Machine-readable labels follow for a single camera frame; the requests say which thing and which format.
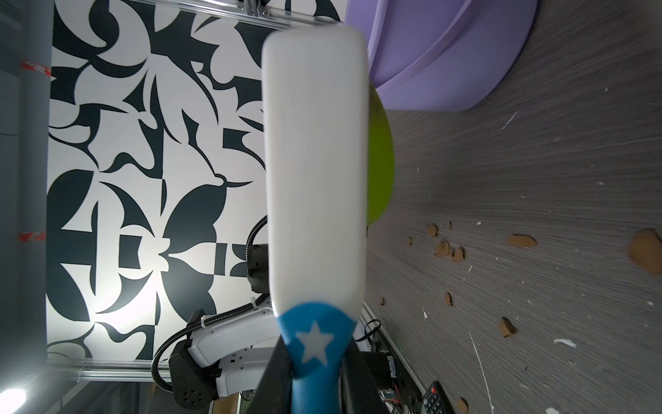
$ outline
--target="red and white tape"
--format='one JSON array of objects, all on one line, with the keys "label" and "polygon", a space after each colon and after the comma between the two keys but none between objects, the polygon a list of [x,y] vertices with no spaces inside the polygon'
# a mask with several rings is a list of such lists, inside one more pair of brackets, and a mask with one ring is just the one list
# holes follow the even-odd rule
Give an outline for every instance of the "red and white tape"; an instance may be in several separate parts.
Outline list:
[{"label": "red and white tape", "polygon": [[31,60],[21,60],[21,68],[32,70],[38,74],[50,76],[50,68],[48,66],[40,65],[37,62],[32,62]]},{"label": "red and white tape", "polygon": [[42,242],[46,240],[46,232],[28,231],[26,233],[19,233],[19,241],[21,242]]}]

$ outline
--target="brown debris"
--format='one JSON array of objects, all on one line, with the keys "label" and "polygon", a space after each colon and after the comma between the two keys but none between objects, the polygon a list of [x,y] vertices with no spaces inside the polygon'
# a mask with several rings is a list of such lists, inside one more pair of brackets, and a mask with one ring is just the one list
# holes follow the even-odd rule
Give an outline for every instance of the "brown debris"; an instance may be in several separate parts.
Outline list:
[{"label": "brown debris", "polygon": [[464,247],[460,246],[458,248],[453,249],[453,254],[451,255],[453,257],[454,262],[461,262],[464,260]]},{"label": "brown debris", "polygon": [[437,257],[445,257],[451,252],[451,245],[448,244],[446,240],[439,243],[436,249],[434,249],[434,255]]},{"label": "brown debris", "polygon": [[533,237],[526,234],[512,234],[506,239],[506,243],[519,248],[533,247],[538,244]]},{"label": "brown debris", "polygon": [[469,412],[469,404],[467,404],[467,400],[460,397],[457,402],[457,409],[467,414]]},{"label": "brown debris", "polygon": [[498,323],[498,329],[504,338],[507,338],[510,335],[515,335],[515,333],[517,332],[517,329],[515,329],[515,327],[512,326],[512,323],[510,323],[510,321],[506,317],[501,318],[501,320]]},{"label": "brown debris", "polygon": [[662,274],[662,241],[655,229],[636,233],[628,247],[628,256],[651,275]]},{"label": "brown debris", "polygon": [[437,237],[437,232],[439,231],[439,228],[437,228],[437,225],[428,225],[428,234],[430,237]]}]

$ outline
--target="bright lamp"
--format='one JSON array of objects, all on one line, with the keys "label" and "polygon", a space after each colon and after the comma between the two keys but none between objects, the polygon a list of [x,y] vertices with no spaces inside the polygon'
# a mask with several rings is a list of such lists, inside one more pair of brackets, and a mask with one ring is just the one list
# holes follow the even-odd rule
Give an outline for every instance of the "bright lamp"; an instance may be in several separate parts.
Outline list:
[{"label": "bright lamp", "polygon": [[25,402],[25,391],[7,389],[0,393],[0,414],[11,414]]}]

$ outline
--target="lime green object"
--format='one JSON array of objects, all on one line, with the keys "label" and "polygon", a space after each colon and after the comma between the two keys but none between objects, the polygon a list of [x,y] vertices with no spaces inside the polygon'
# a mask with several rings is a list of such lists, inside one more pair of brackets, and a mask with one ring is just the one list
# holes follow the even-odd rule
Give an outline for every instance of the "lime green object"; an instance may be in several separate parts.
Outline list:
[{"label": "lime green object", "polygon": [[368,123],[368,224],[386,211],[393,192],[395,152],[393,137],[381,99],[370,86]]}]

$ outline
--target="remote control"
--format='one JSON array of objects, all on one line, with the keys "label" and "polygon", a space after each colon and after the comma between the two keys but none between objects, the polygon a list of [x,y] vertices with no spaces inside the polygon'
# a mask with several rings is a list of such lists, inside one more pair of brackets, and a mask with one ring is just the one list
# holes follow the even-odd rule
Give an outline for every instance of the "remote control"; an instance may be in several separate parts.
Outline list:
[{"label": "remote control", "polygon": [[432,382],[423,396],[423,407],[427,414],[453,414],[448,411],[448,399],[438,381]]}]

